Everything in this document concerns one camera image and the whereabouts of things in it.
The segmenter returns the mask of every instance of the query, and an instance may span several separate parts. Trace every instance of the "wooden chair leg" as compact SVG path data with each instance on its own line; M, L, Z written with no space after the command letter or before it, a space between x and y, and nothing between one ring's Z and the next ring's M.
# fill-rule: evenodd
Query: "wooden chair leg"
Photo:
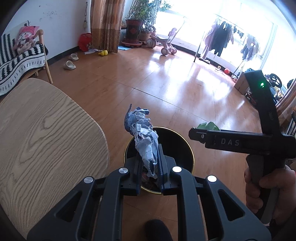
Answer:
M47 73L47 77L48 77L48 79L49 79L49 82L50 82L51 84L53 84L52 76L50 75L50 71L49 71L49 67L48 67L47 60L45 60L45 70L46 70L46 73Z

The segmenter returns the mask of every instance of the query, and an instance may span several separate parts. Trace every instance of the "wooden table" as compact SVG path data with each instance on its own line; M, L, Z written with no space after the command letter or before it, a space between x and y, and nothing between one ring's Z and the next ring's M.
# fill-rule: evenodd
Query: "wooden table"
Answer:
M20 234L86 176L106 175L100 126L53 85L30 78L0 103L0 204Z

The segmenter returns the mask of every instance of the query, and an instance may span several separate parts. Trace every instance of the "white slipper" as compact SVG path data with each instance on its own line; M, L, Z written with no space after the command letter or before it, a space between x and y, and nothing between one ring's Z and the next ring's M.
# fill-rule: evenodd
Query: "white slipper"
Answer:
M78 56L76 54L74 54L74 53L70 54L70 56L69 56L68 59L69 60L72 60L72 61L79 60Z
M72 69L75 69L75 68L76 68L76 66L70 60L68 60L64 64L64 69L72 70Z

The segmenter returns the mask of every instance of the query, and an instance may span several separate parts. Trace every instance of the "hanging clothes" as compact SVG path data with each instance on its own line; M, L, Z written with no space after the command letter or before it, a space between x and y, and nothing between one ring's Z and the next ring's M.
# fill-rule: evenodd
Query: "hanging clothes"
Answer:
M212 24L211 29L207 32L207 34L203 38L203 41L205 42L205 48L200 55L202 59L206 59L208 52L212 50L211 46L212 46L213 37L218 28L219 28L218 20L216 19Z
M223 48L227 46L226 42L228 40L230 30L232 31L232 26L224 21L215 32L212 49L215 49L214 54L218 53L219 57L221 56Z
M229 43L229 41L231 41L232 44L234 43L233 27L232 27L232 25L230 25L230 26L227 27L227 32L228 32L228 34L227 34L227 38L226 38L226 41L225 41L225 44L224 44L224 48L227 47L227 44Z
M241 50L242 59L249 61L253 60L260 51L259 42L250 34L243 41L243 49Z

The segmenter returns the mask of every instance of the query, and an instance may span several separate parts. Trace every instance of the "gold rim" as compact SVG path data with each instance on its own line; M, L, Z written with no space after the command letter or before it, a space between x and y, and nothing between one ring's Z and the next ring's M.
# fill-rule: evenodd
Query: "gold rim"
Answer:
M181 136L178 132L173 131L173 130L171 130L171 129L169 129L169 128L166 128L166 127L162 127L162 126L154 126L153 128L162 128L162 129L170 130L170 131L176 133L178 136L180 136L180 137L186 142L186 144L189 146L189 149L190 149L191 154L192 154L192 157L193 157L193 167L192 167L192 171L191 171L191 174L192 174L192 172L193 172L193 170L194 170L195 159L194 159L194 154L193 154L193 151L192 151L192 149L191 149L191 146L190 146L189 143L185 140L185 138L184 138L183 136ZM131 140L130 140L130 141L128 142L128 144L126 145L126 148L124 149L123 163L125 163L126 150L127 150L129 144L132 142L133 139L134 139L134 137L131 138ZM141 189L143 189L143 190L145 190L145 191L147 191L147 192L153 193L153 194L161 195L161 192L151 191L151 190L149 190L149 189L143 187L142 185L141 185Z

